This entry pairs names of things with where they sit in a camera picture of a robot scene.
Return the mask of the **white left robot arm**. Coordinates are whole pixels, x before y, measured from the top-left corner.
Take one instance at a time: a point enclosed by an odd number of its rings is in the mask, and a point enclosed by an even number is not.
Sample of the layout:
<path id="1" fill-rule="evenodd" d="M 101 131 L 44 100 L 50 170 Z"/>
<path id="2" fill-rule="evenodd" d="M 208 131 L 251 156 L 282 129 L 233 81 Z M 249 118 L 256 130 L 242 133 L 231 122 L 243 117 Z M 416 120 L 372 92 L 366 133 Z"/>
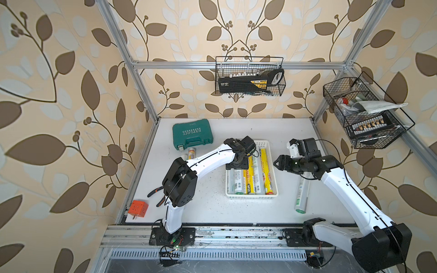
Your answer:
<path id="1" fill-rule="evenodd" d="M 172 235 L 182 227 L 184 206 L 195 195 L 199 179 L 216 168 L 248 169 L 249 157 L 256 150 L 256 144 L 249 136 L 243 139 L 228 138 L 217 149 L 198 158 L 175 159 L 163 179 L 164 205 L 166 215 L 162 225 Z"/>

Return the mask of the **yellow red wrap roll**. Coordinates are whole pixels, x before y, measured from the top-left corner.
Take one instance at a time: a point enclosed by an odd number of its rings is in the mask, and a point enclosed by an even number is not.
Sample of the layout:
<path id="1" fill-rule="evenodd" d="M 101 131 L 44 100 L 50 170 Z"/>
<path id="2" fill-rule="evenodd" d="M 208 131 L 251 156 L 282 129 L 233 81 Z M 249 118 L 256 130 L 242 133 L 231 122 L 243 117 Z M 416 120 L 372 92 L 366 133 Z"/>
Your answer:
<path id="1" fill-rule="evenodd" d="M 195 159 L 196 158 L 196 149 L 194 147 L 190 147 L 188 149 L 188 159 Z"/>

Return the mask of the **yellow red wrap box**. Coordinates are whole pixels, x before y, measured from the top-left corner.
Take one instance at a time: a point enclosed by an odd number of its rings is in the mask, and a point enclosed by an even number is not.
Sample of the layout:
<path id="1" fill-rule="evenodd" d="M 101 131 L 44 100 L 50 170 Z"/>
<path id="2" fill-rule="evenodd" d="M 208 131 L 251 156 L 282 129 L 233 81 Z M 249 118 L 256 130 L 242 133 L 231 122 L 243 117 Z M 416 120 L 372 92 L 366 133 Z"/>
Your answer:
<path id="1" fill-rule="evenodd" d="M 269 170 L 269 164 L 267 160 L 267 153 L 266 149 L 260 149 L 261 153 L 261 166 L 263 171 L 263 179 L 264 179 L 264 186 L 265 186 L 265 194 L 266 195 L 273 195 L 273 188 L 272 188 L 272 182 L 270 179 L 270 170 Z"/>

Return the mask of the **yellow wrap roll group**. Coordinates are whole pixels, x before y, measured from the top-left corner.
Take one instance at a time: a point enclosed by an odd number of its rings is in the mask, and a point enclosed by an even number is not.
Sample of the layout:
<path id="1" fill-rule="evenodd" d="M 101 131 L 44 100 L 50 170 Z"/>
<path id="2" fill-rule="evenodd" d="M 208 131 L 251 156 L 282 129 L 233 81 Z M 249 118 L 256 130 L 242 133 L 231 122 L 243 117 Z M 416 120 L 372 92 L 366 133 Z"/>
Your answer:
<path id="1" fill-rule="evenodd" d="M 244 188 L 244 194 L 248 194 L 248 181 L 247 181 L 247 170 L 243 170 L 242 171 L 242 183 L 243 183 L 243 188 Z"/>
<path id="2" fill-rule="evenodd" d="M 247 191 L 249 195 L 255 195 L 255 184 L 254 184 L 254 169 L 253 169 L 253 158 L 248 158 L 248 171 L 246 176 L 246 182 L 247 182 Z"/>

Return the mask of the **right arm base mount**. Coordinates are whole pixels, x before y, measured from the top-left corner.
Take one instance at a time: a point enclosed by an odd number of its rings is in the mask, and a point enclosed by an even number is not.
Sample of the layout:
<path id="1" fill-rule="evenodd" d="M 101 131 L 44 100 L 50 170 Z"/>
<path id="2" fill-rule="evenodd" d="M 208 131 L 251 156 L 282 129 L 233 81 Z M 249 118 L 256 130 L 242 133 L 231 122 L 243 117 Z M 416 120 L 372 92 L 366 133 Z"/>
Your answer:
<path id="1" fill-rule="evenodd" d="M 320 241 L 316 238 L 313 226 L 325 221 L 323 218 L 313 218 L 303 223 L 301 228 L 290 228 L 283 230 L 283 237 L 288 247 L 332 247 L 330 243 Z"/>

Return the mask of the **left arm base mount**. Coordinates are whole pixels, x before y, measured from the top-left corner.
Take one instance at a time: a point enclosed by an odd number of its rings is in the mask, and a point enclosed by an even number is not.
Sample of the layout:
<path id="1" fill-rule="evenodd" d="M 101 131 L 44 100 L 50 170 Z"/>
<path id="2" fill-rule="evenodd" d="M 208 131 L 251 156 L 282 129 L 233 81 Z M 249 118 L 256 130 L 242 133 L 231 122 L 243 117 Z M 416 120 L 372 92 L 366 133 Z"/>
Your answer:
<path id="1" fill-rule="evenodd" d="M 151 246 L 192 246 L 195 242 L 196 229 L 181 227 L 175 233 L 168 233 L 163 226 L 152 228 L 149 245 Z"/>

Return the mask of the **white green label wrap roll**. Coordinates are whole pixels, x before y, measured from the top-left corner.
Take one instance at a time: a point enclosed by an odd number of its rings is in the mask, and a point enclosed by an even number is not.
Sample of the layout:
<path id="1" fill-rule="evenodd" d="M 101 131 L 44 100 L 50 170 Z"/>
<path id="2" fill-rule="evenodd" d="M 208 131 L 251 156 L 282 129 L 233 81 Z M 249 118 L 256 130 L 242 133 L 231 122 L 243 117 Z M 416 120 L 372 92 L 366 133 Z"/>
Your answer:
<path id="1" fill-rule="evenodd" d="M 234 178 L 234 193 L 236 195 L 243 195 L 245 193 L 243 171 L 240 169 L 235 169 L 233 178 Z"/>

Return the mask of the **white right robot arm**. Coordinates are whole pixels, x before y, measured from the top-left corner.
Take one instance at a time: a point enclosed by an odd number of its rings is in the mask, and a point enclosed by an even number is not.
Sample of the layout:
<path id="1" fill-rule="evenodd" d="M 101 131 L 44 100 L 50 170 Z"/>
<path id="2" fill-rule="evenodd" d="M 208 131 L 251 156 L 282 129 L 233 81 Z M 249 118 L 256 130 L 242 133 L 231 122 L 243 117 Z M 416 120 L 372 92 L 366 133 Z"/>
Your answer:
<path id="1" fill-rule="evenodd" d="M 335 194 L 360 231 L 355 234 L 318 217 L 303 223 L 303 242 L 308 245 L 326 242 L 344 250 L 369 273 L 406 265 L 412 232 L 405 224 L 396 224 L 384 214 L 353 182 L 335 156 L 322 155 L 314 138 L 292 139 L 287 147 L 289 154 L 280 155 L 274 167 L 296 175 L 312 174 L 314 180 Z"/>

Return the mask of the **white green roll group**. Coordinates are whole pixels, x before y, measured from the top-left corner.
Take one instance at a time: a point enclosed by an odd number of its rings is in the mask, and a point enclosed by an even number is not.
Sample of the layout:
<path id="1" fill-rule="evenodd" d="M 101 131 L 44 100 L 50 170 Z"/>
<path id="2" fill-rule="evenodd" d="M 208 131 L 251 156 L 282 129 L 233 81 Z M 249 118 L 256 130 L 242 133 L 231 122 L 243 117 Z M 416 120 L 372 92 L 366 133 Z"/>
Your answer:
<path id="1" fill-rule="evenodd" d="M 265 189 L 262 179 L 262 167 L 260 161 L 259 149 L 256 149 L 253 155 L 253 173 L 254 173 L 254 186 L 257 195 L 264 195 Z"/>

